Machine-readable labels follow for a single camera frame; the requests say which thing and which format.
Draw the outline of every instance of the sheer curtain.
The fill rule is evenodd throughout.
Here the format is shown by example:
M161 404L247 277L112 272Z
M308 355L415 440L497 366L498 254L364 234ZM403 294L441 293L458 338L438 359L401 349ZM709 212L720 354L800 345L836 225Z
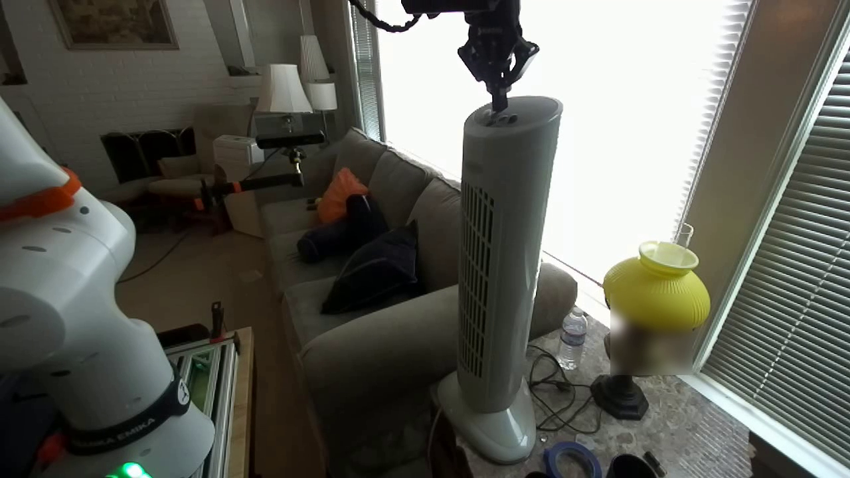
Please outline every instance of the sheer curtain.
M513 92L563 102L547 252L600 281L639 241L675 237L747 11L748 0L523 2L541 51ZM380 2L380 15L403 13ZM450 13L380 34L384 139L450 179L461 122L489 102L453 54L465 34Z

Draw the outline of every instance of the picture frame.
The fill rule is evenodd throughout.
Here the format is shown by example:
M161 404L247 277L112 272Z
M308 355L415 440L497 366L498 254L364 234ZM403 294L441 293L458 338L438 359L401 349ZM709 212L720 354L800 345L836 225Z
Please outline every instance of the picture frame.
M164 0L47 0L69 51L175 51Z

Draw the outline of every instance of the gray sofa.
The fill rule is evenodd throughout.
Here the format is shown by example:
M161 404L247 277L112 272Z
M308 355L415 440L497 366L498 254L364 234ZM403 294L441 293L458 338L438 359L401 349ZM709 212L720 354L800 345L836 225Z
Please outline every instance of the gray sofa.
M340 167L368 185L391 228L416 220L421 294L376 310L318 310L344 258L303 262L296 238L315 228L308 196L322 196ZM412 431L427 435L429 384L453 368L458 188L359 131L306 159L303 179L294 196L263 205L282 315L328 473L380 476L421 457L425 438ZM575 281L543 262L531 338L555 330L573 299Z

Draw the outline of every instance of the floor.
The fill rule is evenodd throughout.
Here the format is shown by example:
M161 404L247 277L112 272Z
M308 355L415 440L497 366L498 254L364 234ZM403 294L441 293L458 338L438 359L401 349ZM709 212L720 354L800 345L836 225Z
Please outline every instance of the floor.
M122 310L153 330L210 325L210 305L223 303L226 325L255 330L255 476L324 476L322 451L296 387L275 293L260 238L210 234L206 222L150 225L138 237L136 261L117 286Z

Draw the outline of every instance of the white lamp shade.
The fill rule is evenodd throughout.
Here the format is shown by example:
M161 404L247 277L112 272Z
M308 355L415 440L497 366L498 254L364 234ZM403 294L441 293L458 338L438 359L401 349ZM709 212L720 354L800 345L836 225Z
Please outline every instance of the white lamp shade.
M326 82L326 60L315 34L300 34L300 72L306 82Z
M303 92L296 64L267 64L260 75L257 111L311 115L314 107Z
M335 82L308 82L308 98L315 111L336 110L336 86Z

